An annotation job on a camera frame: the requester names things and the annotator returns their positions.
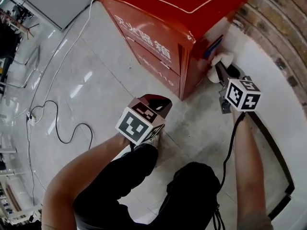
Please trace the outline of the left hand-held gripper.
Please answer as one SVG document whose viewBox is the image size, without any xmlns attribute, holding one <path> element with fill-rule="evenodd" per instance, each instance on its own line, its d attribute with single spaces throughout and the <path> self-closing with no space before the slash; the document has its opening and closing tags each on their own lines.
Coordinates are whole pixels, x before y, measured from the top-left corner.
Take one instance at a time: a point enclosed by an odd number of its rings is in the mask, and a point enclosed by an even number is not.
<svg viewBox="0 0 307 230">
<path fill-rule="evenodd" d="M 165 119 L 172 107 L 172 101 L 164 96 L 145 94 L 134 98 L 124 109 L 116 130 L 132 144 L 154 138 L 165 126 Z"/>
</svg>

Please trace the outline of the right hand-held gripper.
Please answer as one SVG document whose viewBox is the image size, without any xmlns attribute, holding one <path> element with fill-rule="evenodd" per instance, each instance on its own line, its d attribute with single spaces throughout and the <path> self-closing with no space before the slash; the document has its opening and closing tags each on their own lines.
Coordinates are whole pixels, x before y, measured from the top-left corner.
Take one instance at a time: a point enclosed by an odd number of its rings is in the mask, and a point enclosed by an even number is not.
<svg viewBox="0 0 307 230">
<path fill-rule="evenodd" d="M 230 64 L 226 68 L 222 62 L 218 62 L 215 69 L 223 86 L 219 91 L 222 114 L 231 113 L 231 106 L 238 112 L 254 112 L 262 92 L 250 76 L 245 76 L 244 72 L 235 64 Z"/>
</svg>

